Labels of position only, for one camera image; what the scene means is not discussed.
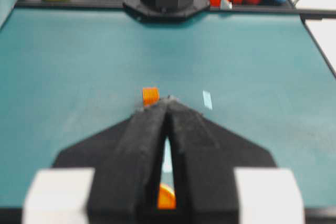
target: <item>teal table surface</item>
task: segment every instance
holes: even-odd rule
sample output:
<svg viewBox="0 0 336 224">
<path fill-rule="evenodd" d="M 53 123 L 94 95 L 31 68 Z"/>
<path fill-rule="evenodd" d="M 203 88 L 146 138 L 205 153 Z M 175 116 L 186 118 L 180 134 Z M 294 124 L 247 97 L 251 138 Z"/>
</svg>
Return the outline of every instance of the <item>teal table surface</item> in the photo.
<svg viewBox="0 0 336 224">
<path fill-rule="evenodd" d="M 336 205 L 336 81 L 298 16 L 144 24 L 123 11 L 16 8 L 0 61 L 0 207 L 21 206 L 37 169 L 128 118 L 148 86 L 269 149 L 306 206 Z"/>
</svg>

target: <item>table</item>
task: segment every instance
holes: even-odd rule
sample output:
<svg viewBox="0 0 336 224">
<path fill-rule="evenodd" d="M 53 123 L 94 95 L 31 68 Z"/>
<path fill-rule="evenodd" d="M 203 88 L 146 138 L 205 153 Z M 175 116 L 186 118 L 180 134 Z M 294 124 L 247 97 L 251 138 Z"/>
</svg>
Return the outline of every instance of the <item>table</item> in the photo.
<svg viewBox="0 0 336 224">
<path fill-rule="evenodd" d="M 148 86 L 270 150 L 306 207 L 336 205 L 336 81 L 299 16 L 205 12 L 171 24 L 15 8 L 0 55 L 0 207 L 20 207 L 37 169 L 129 117 Z"/>
</svg>

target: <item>orange object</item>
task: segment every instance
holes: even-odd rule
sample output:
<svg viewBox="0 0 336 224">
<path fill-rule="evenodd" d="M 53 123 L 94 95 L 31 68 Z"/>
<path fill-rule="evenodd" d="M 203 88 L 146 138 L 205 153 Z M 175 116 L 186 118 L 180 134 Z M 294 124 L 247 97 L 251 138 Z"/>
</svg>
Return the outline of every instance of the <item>orange object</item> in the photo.
<svg viewBox="0 0 336 224">
<path fill-rule="evenodd" d="M 142 100 L 143 105 L 151 105 L 156 103 L 160 99 L 159 89 L 154 88 L 143 88 L 142 89 Z"/>
<path fill-rule="evenodd" d="M 157 203 L 159 209 L 175 209 L 176 199 L 174 190 L 161 183 Z"/>
</svg>

